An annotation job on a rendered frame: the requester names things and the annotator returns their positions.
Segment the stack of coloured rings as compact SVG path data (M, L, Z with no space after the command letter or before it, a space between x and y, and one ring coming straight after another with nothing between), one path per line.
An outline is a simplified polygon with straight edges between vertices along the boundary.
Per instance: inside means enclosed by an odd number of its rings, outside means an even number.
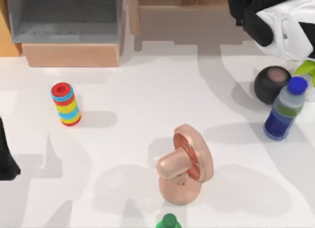
M55 84L51 88L51 96L62 124L70 127L81 120L74 90L70 84L66 82Z

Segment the blue capped water bottle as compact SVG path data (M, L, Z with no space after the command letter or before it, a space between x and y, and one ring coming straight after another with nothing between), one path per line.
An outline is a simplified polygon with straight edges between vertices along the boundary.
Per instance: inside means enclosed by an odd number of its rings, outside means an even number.
M307 87L308 83L304 78L295 76L281 89L263 126L269 138L280 141L287 137L303 108Z

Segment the pale wooden open shelf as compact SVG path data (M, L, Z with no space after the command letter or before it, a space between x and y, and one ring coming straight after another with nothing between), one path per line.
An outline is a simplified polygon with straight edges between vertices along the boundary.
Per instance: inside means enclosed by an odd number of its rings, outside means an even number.
M229 13L228 0L127 0L134 50L144 40L240 44L249 40Z

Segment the rose gold desk fan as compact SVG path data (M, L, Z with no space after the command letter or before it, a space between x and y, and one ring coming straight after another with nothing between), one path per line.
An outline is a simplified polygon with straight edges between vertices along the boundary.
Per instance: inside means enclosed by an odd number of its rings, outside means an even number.
M175 128L174 151L160 158L156 169L163 198L175 205L193 202L202 184L214 175L213 158L202 135L192 126Z

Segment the wooden cupboard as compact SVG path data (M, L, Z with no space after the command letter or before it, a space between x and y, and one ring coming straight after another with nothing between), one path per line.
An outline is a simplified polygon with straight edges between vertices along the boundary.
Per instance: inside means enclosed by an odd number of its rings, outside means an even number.
M19 57L21 43L13 43L6 0L0 0L0 57Z

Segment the green bottle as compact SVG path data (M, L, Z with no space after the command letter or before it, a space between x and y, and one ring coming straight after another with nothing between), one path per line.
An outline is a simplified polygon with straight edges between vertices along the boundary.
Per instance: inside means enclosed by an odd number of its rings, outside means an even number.
M155 228L182 228L182 226L178 222L177 217L174 214L167 213L156 224Z

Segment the green plant leaves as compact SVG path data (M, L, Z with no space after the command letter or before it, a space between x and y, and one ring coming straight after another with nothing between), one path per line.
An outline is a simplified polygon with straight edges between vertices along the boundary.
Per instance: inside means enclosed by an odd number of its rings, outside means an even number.
M295 75L308 74L312 78L312 84L315 87L315 61L306 60L294 72Z

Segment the pale wooden drawer front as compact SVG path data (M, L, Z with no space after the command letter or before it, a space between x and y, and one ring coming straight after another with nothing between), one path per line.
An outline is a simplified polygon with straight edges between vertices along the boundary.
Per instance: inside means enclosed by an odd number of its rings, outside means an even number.
M117 67L119 44L23 43L31 67Z

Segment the grey pierced drawer inside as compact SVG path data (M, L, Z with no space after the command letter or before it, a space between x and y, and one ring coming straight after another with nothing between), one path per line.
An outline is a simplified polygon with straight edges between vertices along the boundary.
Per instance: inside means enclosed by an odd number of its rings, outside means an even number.
M7 0L14 43L117 43L121 0Z

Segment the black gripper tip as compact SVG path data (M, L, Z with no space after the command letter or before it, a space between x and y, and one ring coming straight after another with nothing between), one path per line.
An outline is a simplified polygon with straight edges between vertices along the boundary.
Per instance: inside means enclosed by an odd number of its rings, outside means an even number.
M11 181L21 174L6 141L2 118L0 117L0 181Z

